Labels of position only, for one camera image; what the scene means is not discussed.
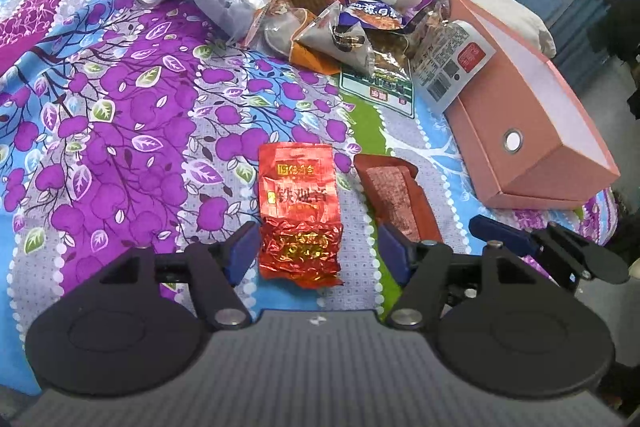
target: white dotted pattern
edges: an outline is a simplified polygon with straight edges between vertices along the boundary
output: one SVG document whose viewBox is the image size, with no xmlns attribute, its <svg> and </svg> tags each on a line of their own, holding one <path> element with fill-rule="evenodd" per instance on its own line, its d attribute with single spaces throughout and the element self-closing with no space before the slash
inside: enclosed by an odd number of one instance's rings
<svg viewBox="0 0 640 427">
<path fill-rule="evenodd" d="M 418 129 L 420 129 L 420 135 L 422 135 L 422 137 L 424 138 L 424 143 L 426 144 L 427 149 L 431 148 L 429 139 L 427 138 L 424 131 L 422 130 L 420 120 L 418 119 L 417 116 L 415 117 L 415 121 L 418 124 Z M 462 223 L 460 223 L 460 216 L 458 215 L 458 210 L 454 206 L 454 201 L 451 199 L 451 191 L 449 190 L 451 187 L 451 184 L 449 183 L 449 181 L 447 180 L 447 177 L 444 174 L 440 176 L 440 179 L 442 180 L 442 188 L 444 188 L 445 190 L 444 195 L 447 198 L 447 204 L 449 205 L 449 208 L 451 209 L 451 213 L 453 214 L 453 220 L 456 222 L 456 228 L 460 230 L 460 235 L 463 237 L 462 242 L 465 244 L 465 253 L 470 254 L 471 247 L 469 246 L 469 239 L 468 237 L 466 237 L 467 232 L 464 229 L 464 226 L 462 225 Z"/>
<path fill-rule="evenodd" d="M 351 130 L 351 125 L 349 124 L 348 121 L 345 122 L 345 124 L 347 125 L 348 128 L 348 134 L 350 133 Z M 353 139 L 353 137 L 348 138 L 347 140 L 348 144 L 351 143 L 355 143 L 355 140 Z M 360 209 L 362 208 L 363 212 L 365 213 L 364 215 L 362 215 L 362 222 L 364 222 L 364 227 L 362 227 L 362 231 L 364 232 L 364 235 L 366 236 L 365 238 L 365 242 L 367 245 L 367 249 L 366 251 L 369 251 L 370 254 L 370 261 L 368 261 L 368 258 L 363 260 L 361 255 L 362 254 L 357 254 L 356 251 L 359 250 L 359 248 L 356 248 L 356 250 L 352 250 L 350 251 L 350 259 L 349 261 L 345 261 L 343 262 L 343 264 L 345 263 L 349 263 L 353 266 L 351 266 L 351 269 L 354 269 L 353 272 L 353 276 L 354 279 L 353 280 L 346 280 L 345 281 L 345 286 L 344 287 L 335 287 L 332 289 L 321 289 L 318 290 L 319 293 L 319 298 L 316 299 L 316 303 L 318 304 L 318 307 L 321 309 L 350 309 L 354 303 L 356 301 L 352 301 L 350 300 L 350 294 L 354 291 L 353 288 L 349 287 L 351 285 L 355 285 L 356 288 L 358 286 L 360 286 L 360 288 L 363 290 L 363 286 L 362 286 L 362 278 L 363 277 L 371 277 L 370 275 L 368 275 L 368 273 L 370 274 L 371 272 L 367 273 L 367 269 L 364 269 L 362 263 L 364 264 L 369 264 L 368 270 L 371 269 L 375 269 L 375 271 L 372 272 L 372 277 L 374 280 L 376 281 L 380 281 L 380 278 L 382 277 L 382 274 L 380 273 L 379 270 L 377 270 L 380 267 L 380 261 L 376 258 L 377 254 L 376 254 L 376 250 L 375 248 L 373 248 L 373 246 L 375 245 L 376 241 L 375 239 L 372 237 L 372 234 L 375 232 L 375 228 L 372 226 L 372 217 L 369 216 L 369 214 L 367 214 L 367 209 L 366 209 L 366 196 L 364 195 L 364 187 L 362 187 L 362 184 L 360 183 L 360 179 L 357 177 L 357 175 L 353 176 L 353 175 L 348 175 L 348 183 L 352 189 L 351 192 L 355 192 L 356 194 L 356 199 L 357 201 L 356 203 L 356 207 L 351 207 L 353 208 L 353 210 L 351 211 L 353 212 L 360 212 L 360 210 L 355 210 L 356 208 Z M 343 188 L 339 187 L 338 188 L 338 193 L 342 193 L 343 192 Z M 342 215 L 343 215 L 343 220 L 346 219 L 346 213 L 349 212 L 348 208 L 349 205 L 345 205 L 345 201 L 341 201 L 340 202 L 340 206 L 342 208 Z M 362 235 L 360 235 L 357 238 L 357 241 L 361 241 L 362 240 Z M 345 237 L 345 235 L 343 235 L 342 238 L 342 247 L 345 248 L 345 242 L 347 241 L 347 238 Z M 384 301 L 384 298 L 382 295 L 380 295 L 380 292 L 382 292 L 382 284 L 380 283 L 376 283 L 375 285 L 373 285 L 372 287 L 374 292 L 376 293 L 376 295 L 373 297 L 373 299 L 371 300 L 370 297 L 366 298 L 365 297 L 365 302 L 367 304 L 365 304 L 365 306 L 372 306 L 373 304 L 380 304 L 381 302 Z M 336 304 L 342 301 L 342 304 L 339 305 L 338 307 L 336 306 Z"/>
</svg>

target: purple leaf pattern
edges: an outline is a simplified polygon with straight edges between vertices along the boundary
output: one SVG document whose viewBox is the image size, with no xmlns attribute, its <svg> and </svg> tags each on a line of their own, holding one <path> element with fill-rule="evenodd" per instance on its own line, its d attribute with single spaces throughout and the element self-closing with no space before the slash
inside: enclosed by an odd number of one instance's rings
<svg viewBox="0 0 640 427">
<path fill-rule="evenodd" d="M 109 244 L 109 236 L 104 230 L 96 230 L 91 235 L 91 251 L 96 253 Z"/>
<path fill-rule="evenodd" d="M 362 147 L 360 147 L 357 143 L 350 143 L 348 144 L 346 150 L 349 154 L 356 155 L 362 152 Z"/>
<path fill-rule="evenodd" d="M 47 90 L 47 87 L 49 87 L 49 84 L 47 84 L 47 79 L 44 78 L 44 76 L 40 76 L 36 80 L 36 83 L 33 84 L 33 92 L 36 94 L 36 96 L 42 96 Z"/>
<path fill-rule="evenodd" d="M 48 130 L 53 132 L 58 123 L 58 110 L 56 106 L 51 102 L 47 102 L 44 106 L 42 106 L 42 111 L 40 112 L 40 119 Z"/>
<path fill-rule="evenodd" d="M 14 232 L 20 232 L 24 228 L 24 214 L 14 214 Z"/>
<path fill-rule="evenodd" d="M 143 60 L 144 58 L 147 58 L 149 55 L 151 55 L 153 52 L 154 50 L 138 51 L 138 52 L 132 53 L 131 58 L 134 58 L 135 60 Z"/>
<path fill-rule="evenodd" d="M 159 24 L 158 26 L 153 28 L 148 34 L 146 34 L 146 40 L 152 41 L 154 39 L 159 39 L 169 31 L 170 27 L 171 27 L 170 22 L 163 22 Z"/>
<path fill-rule="evenodd" d="M 204 107 L 199 107 L 193 112 L 193 118 L 204 118 L 205 116 L 211 114 L 211 111 L 215 109 L 212 105 L 205 105 Z"/>
<path fill-rule="evenodd" d="M 91 183 L 93 181 L 93 176 L 91 171 L 87 168 L 86 165 L 79 166 L 71 176 L 72 183 L 72 194 L 79 200 L 84 196 L 89 187 L 91 187 Z"/>
<path fill-rule="evenodd" d="M 189 175 L 195 182 L 206 185 L 223 182 L 222 176 L 220 176 L 218 171 L 216 171 L 207 161 L 196 160 L 190 162 L 187 169 Z"/>
<path fill-rule="evenodd" d="M 225 94 L 229 98 L 235 98 L 236 96 L 240 96 L 242 93 L 244 93 L 244 89 L 240 89 L 239 87 L 229 87 L 228 89 L 225 89 Z"/>
<path fill-rule="evenodd" d="M 149 136 L 148 134 L 134 136 L 131 139 L 131 144 L 136 151 L 140 152 L 153 152 L 162 149 L 162 142 L 158 138 Z"/>
<path fill-rule="evenodd" d="M 167 55 L 162 58 L 162 63 L 174 73 L 180 73 L 181 71 L 185 71 L 185 67 L 182 65 L 181 61 L 175 58 L 172 55 Z"/>
</svg>

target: red wrapper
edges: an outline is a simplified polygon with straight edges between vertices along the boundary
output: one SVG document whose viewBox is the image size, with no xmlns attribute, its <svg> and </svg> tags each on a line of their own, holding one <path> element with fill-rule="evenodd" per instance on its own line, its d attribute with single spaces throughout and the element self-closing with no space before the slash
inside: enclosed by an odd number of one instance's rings
<svg viewBox="0 0 640 427">
<path fill-rule="evenodd" d="M 264 220 L 260 274 L 291 279 L 303 288 L 342 284 L 337 277 L 342 224 L 332 148 L 265 144 L 258 163 Z"/>
<path fill-rule="evenodd" d="M 337 277 L 341 237 L 341 223 L 265 217 L 260 274 L 265 279 L 291 279 L 302 288 L 342 284 Z"/>
</svg>

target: food packaging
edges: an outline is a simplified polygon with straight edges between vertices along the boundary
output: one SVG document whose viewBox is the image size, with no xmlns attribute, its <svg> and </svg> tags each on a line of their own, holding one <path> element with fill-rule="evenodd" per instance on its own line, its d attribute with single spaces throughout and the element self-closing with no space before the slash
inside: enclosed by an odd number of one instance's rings
<svg viewBox="0 0 640 427">
<path fill-rule="evenodd" d="M 371 76 L 375 62 L 371 43 L 360 23 L 346 31 L 338 31 L 340 8 L 340 1 L 331 4 L 295 37 L 295 41 L 325 53 L 359 73 Z"/>
<path fill-rule="evenodd" d="M 411 241 L 442 241 L 418 168 L 394 156 L 356 154 L 353 165 L 377 223 L 388 222 Z"/>
<path fill-rule="evenodd" d="M 343 227 L 332 147 L 269 143 L 260 147 L 258 164 L 260 274 L 303 288 L 342 284 L 337 275 Z"/>
</svg>

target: orange snack package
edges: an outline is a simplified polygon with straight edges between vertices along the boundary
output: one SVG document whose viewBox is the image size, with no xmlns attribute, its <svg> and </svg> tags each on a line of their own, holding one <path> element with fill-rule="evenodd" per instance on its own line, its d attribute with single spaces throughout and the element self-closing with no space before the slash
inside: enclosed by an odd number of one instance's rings
<svg viewBox="0 0 640 427">
<path fill-rule="evenodd" d="M 264 221 L 260 274 L 311 289 L 342 284 L 337 276 L 342 223 L 331 146 L 268 143 L 260 147 L 258 164 Z"/>
</svg>

